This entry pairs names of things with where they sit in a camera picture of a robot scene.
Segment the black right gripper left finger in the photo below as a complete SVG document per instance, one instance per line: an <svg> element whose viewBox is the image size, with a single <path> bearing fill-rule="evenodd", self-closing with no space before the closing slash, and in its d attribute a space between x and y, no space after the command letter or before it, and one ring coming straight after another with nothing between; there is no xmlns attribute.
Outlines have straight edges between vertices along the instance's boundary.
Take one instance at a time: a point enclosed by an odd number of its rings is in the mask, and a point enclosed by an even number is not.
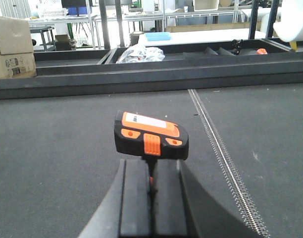
<svg viewBox="0 0 303 238"><path fill-rule="evenodd" d="M145 161L120 160L109 191L79 237L150 238L149 182L149 170Z"/></svg>

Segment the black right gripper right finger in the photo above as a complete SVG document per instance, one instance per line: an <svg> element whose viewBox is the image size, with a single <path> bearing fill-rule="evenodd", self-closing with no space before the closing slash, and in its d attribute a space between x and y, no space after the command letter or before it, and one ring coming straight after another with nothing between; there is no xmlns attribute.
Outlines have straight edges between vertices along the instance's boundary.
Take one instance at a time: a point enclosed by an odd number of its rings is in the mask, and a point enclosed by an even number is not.
<svg viewBox="0 0 303 238"><path fill-rule="evenodd" d="M159 160L153 174L155 238L259 238L199 183L183 161Z"/></svg>

